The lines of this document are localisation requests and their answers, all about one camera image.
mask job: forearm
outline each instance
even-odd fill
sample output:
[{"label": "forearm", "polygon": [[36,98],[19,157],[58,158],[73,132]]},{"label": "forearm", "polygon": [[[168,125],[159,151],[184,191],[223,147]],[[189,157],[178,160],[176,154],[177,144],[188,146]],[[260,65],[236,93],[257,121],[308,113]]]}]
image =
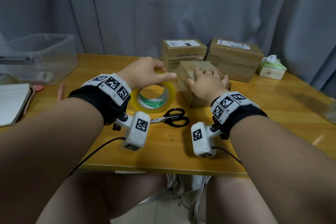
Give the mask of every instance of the forearm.
[{"label": "forearm", "polygon": [[233,126],[230,140],[280,223],[327,221],[335,209],[336,165],[323,152],[263,116]]},{"label": "forearm", "polygon": [[0,135],[0,195],[3,213],[29,223],[78,164],[103,128],[90,103],[70,98]]}]

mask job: scissors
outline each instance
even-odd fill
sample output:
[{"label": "scissors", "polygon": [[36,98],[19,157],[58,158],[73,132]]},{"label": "scissors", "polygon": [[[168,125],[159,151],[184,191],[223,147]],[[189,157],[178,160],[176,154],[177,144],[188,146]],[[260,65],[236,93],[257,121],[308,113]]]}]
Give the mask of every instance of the scissors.
[{"label": "scissors", "polygon": [[[189,124],[189,118],[184,116],[185,114],[186,112],[182,108],[172,108],[168,112],[166,112],[166,114],[163,117],[153,119],[150,122],[151,123],[164,122],[165,124],[168,124],[169,126],[172,126],[174,128],[182,128]],[[184,120],[185,123],[175,124],[174,122],[178,120]]]}]

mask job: tissue box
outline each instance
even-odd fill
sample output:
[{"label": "tissue box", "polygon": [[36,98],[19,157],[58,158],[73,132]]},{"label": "tissue box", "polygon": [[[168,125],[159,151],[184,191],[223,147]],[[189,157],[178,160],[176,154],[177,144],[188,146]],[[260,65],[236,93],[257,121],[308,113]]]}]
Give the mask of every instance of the tissue box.
[{"label": "tissue box", "polygon": [[[218,71],[210,62],[208,61],[181,61],[179,64],[178,70],[178,78],[176,83],[176,88],[180,91],[186,100],[187,104],[191,108],[195,107],[204,107],[210,106],[206,101],[197,97],[192,91],[189,89],[189,85],[187,84],[187,80],[193,79],[196,81],[195,78],[195,68],[199,67],[202,71],[205,69],[210,69],[212,72],[217,71],[219,72],[219,78],[222,80],[224,75]],[[231,86],[231,82],[229,81],[226,85],[226,89],[229,89]]]},{"label": "tissue box", "polygon": [[259,76],[281,80],[287,68],[283,66],[276,55],[264,57],[258,68]]},{"label": "tissue box", "polygon": [[250,82],[263,57],[256,44],[213,38],[205,60],[227,74],[230,80]]},{"label": "tissue box", "polygon": [[179,70],[180,61],[203,61],[207,47],[197,39],[162,40],[161,59],[169,72]]}]

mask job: black wrist strap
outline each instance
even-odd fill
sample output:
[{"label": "black wrist strap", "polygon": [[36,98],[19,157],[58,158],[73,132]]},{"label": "black wrist strap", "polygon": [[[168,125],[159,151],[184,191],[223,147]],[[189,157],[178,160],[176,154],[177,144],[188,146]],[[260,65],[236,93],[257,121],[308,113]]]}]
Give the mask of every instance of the black wrist strap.
[{"label": "black wrist strap", "polygon": [[237,124],[242,119],[253,115],[261,115],[268,118],[265,112],[253,105],[241,105],[229,115],[228,119],[225,121],[224,124],[220,124],[216,119],[213,120],[216,121],[216,124],[218,125],[220,131],[230,137],[230,131],[235,124]]},{"label": "black wrist strap", "polygon": [[89,102],[101,113],[104,118],[104,125],[111,125],[117,117],[126,112],[130,96],[121,106],[118,106],[109,95],[101,91],[97,86],[83,86],[69,94],[69,98],[80,98]]}]

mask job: black scissor handle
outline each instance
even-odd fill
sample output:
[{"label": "black scissor handle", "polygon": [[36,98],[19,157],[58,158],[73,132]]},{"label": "black scissor handle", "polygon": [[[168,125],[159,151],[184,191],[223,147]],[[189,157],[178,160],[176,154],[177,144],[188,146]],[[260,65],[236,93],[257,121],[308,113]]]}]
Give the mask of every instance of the black scissor handle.
[{"label": "black scissor handle", "polygon": [[168,112],[166,112],[163,117],[168,118],[170,116],[175,116],[175,115],[183,116],[185,114],[186,114],[186,112],[182,108],[172,108],[172,109],[168,110]]},{"label": "black scissor handle", "polygon": [[[174,121],[179,121],[179,120],[184,120],[185,123],[183,123],[183,124],[175,124],[174,123]],[[180,116],[180,117],[175,117],[175,118],[168,118],[164,122],[165,122],[165,124],[168,124],[168,125],[170,125],[174,128],[182,128],[182,127],[185,127],[189,124],[189,118],[186,117],[186,116]]]}]

